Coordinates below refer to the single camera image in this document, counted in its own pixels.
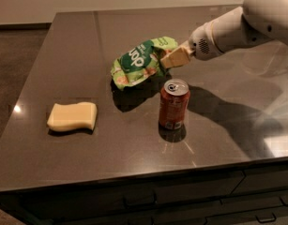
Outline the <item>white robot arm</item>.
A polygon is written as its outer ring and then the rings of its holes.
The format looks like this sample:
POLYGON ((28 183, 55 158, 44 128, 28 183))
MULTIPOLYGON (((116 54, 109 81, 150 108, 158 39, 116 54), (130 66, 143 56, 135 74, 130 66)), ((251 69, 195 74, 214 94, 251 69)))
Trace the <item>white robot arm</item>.
POLYGON ((207 61, 273 39, 288 46, 288 0, 244 0, 240 7, 196 28, 160 62, 165 68, 177 68, 191 58, 207 61))

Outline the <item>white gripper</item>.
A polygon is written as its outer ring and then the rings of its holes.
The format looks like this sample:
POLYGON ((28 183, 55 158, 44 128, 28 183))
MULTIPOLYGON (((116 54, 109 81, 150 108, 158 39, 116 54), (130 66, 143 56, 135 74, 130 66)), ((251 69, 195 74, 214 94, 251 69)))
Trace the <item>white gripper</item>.
POLYGON ((168 52, 160 59, 160 63, 166 69, 182 67, 188 64, 191 57, 207 61, 224 54, 219 47, 218 39, 215 36, 215 28, 218 20, 206 22, 196 28, 189 37, 189 46, 182 44, 171 52, 168 52))

